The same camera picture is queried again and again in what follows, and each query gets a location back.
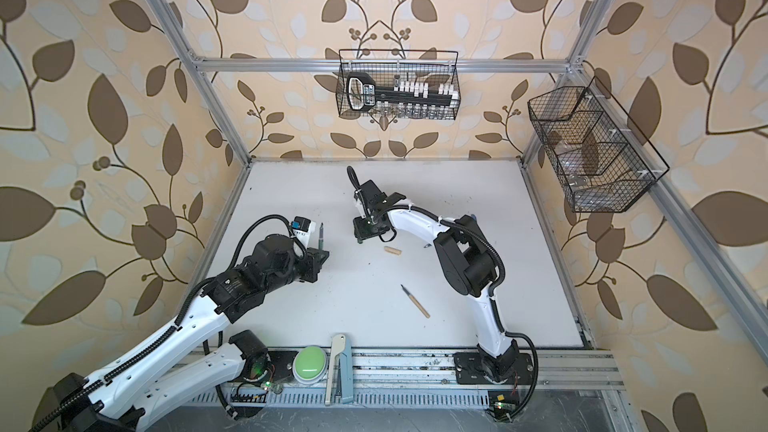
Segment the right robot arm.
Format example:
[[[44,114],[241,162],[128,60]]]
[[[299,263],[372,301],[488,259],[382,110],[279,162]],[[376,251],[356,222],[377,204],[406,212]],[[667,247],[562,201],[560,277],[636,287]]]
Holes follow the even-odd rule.
[[[492,383],[505,383],[524,368],[536,385],[539,360],[533,341],[524,333],[505,328],[495,292],[506,270],[500,254],[470,215],[445,218],[410,203],[400,193],[386,194],[371,180],[361,183],[347,169],[354,200],[361,215],[353,219],[358,242],[408,232],[430,242],[443,276],[454,291],[466,297],[476,328],[479,371]]]

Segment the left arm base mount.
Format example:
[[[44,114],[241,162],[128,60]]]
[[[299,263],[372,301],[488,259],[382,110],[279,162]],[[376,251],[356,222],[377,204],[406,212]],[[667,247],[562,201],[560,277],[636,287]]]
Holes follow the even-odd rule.
[[[270,348],[248,356],[242,371],[230,380],[230,383],[265,384],[290,381],[293,377],[293,361],[297,354],[293,349]]]

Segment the beige pen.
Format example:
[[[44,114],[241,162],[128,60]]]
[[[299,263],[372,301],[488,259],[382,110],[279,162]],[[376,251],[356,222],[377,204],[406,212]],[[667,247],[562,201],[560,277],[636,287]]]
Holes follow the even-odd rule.
[[[418,299],[404,286],[400,285],[402,291],[405,293],[405,295],[408,297],[408,299],[413,303],[413,305],[420,311],[420,313],[427,319],[431,318],[431,315],[426,310],[426,308],[418,301]]]

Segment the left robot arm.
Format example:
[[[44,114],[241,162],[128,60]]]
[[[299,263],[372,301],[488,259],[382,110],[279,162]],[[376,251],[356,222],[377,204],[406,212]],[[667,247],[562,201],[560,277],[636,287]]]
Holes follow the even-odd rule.
[[[51,408],[34,431],[145,431],[160,418],[209,389],[249,373],[266,346],[250,331],[232,336],[212,354],[176,365],[219,335],[266,296],[293,282],[314,283],[330,254],[309,241],[315,223],[297,216],[285,234],[270,234],[226,270],[196,284],[178,314],[131,351],[87,376],[71,373],[47,393]]]

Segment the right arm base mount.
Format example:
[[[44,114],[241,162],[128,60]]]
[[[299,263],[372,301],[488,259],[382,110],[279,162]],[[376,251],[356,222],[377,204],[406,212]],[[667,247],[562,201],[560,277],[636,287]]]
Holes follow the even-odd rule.
[[[538,367],[530,353],[510,348],[498,357],[478,349],[453,354],[456,382],[460,385],[531,385]]]

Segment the beige pen cap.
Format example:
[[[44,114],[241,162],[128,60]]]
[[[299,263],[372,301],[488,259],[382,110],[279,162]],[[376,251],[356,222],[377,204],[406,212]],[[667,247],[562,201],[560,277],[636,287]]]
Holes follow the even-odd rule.
[[[402,254],[402,251],[400,249],[397,249],[397,248],[394,248],[394,247],[390,247],[390,246],[384,246],[384,250],[387,253],[390,253],[390,254],[393,254],[393,255],[397,255],[397,256],[400,256]]]

